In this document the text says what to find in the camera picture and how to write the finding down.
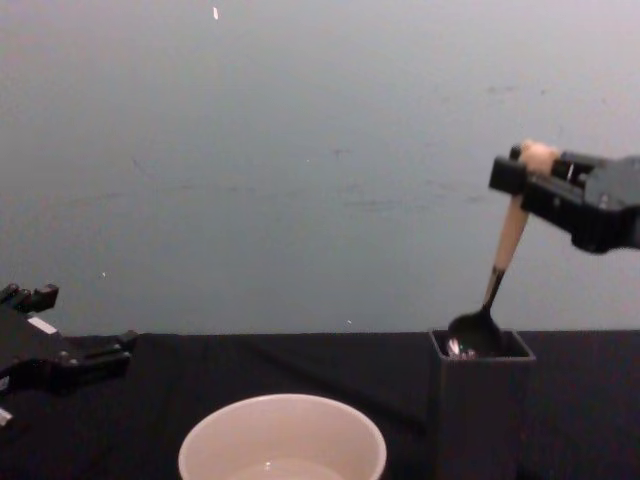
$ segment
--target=black container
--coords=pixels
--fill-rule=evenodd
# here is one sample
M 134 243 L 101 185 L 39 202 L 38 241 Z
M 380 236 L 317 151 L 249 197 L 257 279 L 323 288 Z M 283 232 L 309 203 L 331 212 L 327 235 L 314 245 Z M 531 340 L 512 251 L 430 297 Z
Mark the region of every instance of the black container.
M 504 335 L 503 357 L 465 360 L 447 355 L 447 331 L 429 333 L 429 479 L 515 480 L 536 358 L 516 332 Z

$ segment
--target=white label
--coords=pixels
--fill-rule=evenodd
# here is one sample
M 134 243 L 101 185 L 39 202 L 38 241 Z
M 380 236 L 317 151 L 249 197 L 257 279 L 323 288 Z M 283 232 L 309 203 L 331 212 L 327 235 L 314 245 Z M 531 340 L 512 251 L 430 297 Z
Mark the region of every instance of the white label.
M 29 323 L 34 327 L 38 327 L 44 333 L 48 333 L 51 335 L 52 333 L 56 333 L 58 330 L 55 329 L 52 325 L 49 325 L 47 322 L 38 317 L 29 318 Z

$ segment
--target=spoon handle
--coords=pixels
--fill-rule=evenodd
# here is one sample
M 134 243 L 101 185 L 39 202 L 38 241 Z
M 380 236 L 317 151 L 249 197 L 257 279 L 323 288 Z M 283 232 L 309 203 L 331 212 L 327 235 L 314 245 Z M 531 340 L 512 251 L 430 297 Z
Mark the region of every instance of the spoon handle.
M 519 161 L 526 165 L 527 170 L 543 175 L 549 175 L 551 173 L 554 160 L 560 156 L 560 152 L 555 148 L 530 140 L 522 144 L 521 151 Z M 520 208 L 521 204 L 522 195 L 511 198 L 502 226 L 502 233 L 500 234 L 487 291 L 484 296 L 484 309 L 491 309 L 491 305 L 493 305 L 493 301 L 498 293 L 498 288 L 500 288 L 502 277 L 504 277 L 505 272 L 511 264 L 520 238 L 522 238 L 524 228 L 527 225 L 529 213 Z
M 502 233 L 500 234 L 500 241 L 498 242 L 498 250 L 496 251 L 496 257 L 493 262 L 493 269 L 491 270 L 487 291 L 484 295 L 484 301 L 482 302 L 483 308 L 487 310 L 490 310 L 491 305 L 493 305 L 493 301 L 500 288 L 500 283 L 502 282 L 502 277 L 504 277 L 507 268 L 509 268 L 513 254 L 524 232 L 524 227 L 527 225 L 529 214 L 520 208 L 521 202 L 522 196 L 518 195 L 513 197 L 507 210 L 507 216 L 502 226 Z

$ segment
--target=shiny spoon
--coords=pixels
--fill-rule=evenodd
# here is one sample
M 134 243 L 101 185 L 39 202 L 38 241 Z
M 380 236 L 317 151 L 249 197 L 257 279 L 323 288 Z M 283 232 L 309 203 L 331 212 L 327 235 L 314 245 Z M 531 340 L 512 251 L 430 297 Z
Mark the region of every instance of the shiny spoon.
M 528 171 L 545 175 L 551 173 L 553 162 L 559 156 L 556 149 L 529 140 L 520 148 L 514 147 L 510 154 L 513 160 L 523 162 Z M 527 224 L 529 214 L 520 208 L 521 203 L 522 196 L 514 196 L 507 209 L 482 308 L 461 315 L 449 324 L 447 353 L 450 357 L 492 357 L 504 352 L 502 331 L 491 317 L 491 306 Z

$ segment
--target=black tablecloth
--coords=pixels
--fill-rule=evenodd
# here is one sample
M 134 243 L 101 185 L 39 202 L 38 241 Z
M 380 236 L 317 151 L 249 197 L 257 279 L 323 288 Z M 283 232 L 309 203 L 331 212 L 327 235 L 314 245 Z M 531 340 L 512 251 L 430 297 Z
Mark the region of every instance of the black tablecloth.
M 522 336 L 538 364 L 519 477 L 640 479 L 640 332 Z M 15 423 L 0 430 L 0 479 L 176 480 L 198 421 L 281 392 L 362 410 L 385 436 L 392 478 L 425 478 L 428 375 L 423 333 L 143 335 L 124 378 L 2 399 Z

